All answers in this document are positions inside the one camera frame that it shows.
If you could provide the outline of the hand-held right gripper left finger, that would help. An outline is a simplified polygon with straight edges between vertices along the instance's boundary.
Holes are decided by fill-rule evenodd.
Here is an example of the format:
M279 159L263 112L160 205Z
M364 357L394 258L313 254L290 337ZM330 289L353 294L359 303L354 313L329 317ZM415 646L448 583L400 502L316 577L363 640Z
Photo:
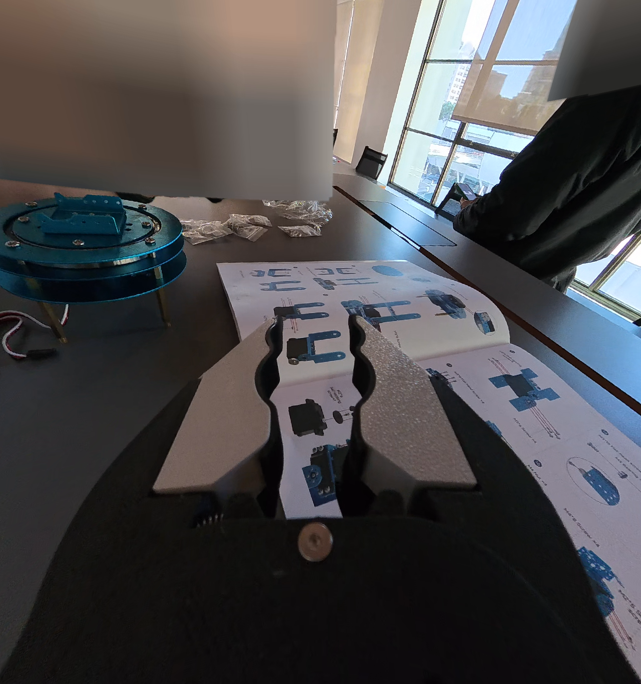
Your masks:
M154 493L207 492L209 517L246 494L278 516L283 448L271 395L282 331L282 317L264 322L201 376Z

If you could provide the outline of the black mesh chair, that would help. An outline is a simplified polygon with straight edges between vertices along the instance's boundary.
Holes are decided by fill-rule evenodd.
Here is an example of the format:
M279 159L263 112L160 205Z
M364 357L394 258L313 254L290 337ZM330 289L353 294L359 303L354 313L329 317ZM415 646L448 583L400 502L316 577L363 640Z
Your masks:
M436 214L452 220L460 211L462 200L474 201L478 195L472 191L469 185L453 183L444 199L436 208Z
M378 150L364 147L361 157L355 167L355 171L362 176L376 181L386 164L388 155Z

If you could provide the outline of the assembly instruction booklet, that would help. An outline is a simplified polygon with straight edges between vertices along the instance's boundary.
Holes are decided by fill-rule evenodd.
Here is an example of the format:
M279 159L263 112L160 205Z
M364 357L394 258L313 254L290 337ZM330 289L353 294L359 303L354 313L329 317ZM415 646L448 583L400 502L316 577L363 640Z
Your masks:
M641 677L641 449L562 379L510 343L484 295L408 261L217 265L240 338L284 318L273 400L287 517L340 517L330 457L346 447L359 393L349 316L440 374L501 437L556 507L596 602Z

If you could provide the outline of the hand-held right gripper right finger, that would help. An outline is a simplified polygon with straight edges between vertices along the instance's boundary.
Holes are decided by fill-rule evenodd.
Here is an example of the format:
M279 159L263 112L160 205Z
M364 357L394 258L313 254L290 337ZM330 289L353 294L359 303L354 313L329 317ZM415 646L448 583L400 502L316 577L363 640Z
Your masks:
M364 318L349 318L355 407L338 475L342 516L363 516L382 492L406 510L422 491L473 491L477 479L427 372Z

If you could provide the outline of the large glass window wall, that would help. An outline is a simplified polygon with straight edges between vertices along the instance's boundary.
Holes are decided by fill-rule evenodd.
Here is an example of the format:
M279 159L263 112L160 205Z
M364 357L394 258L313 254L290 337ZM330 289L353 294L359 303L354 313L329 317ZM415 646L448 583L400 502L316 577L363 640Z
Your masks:
M470 66L501 64L509 73L508 65L558 62L574 6L575 1L441 1L390 184L432 208L453 183L469 185L478 198L489 193L538 133L451 119ZM617 302L620 312L641 314L641 261L628 256L611 265L617 252L636 241L641 234L622 240L607 257L580 265L574 276L579 288Z

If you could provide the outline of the beige roller blind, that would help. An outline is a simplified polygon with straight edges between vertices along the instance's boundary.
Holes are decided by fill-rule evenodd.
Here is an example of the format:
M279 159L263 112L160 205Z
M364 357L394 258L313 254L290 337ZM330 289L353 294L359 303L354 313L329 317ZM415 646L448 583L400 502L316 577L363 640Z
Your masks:
M487 66L473 62L451 119L535 135L563 103L548 100L557 61Z

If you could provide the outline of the blue round turntable base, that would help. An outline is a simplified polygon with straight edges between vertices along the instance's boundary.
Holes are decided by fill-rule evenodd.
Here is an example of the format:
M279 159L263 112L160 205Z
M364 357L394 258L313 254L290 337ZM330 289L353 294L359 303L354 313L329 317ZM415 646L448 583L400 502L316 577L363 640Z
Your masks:
M61 341L52 304L127 300L156 293L171 325L164 287L186 267L174 215L117 196L88 194L0 209L0 287L37 301Z

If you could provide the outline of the crumpled clear plastic bag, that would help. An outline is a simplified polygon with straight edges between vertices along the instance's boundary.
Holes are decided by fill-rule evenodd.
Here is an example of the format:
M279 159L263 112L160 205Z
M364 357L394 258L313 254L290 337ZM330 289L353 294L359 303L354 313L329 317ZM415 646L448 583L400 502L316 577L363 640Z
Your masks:
M282 218L307 224L322 225L333 217L332 210L321 201L262 201L262 203L272 208Z

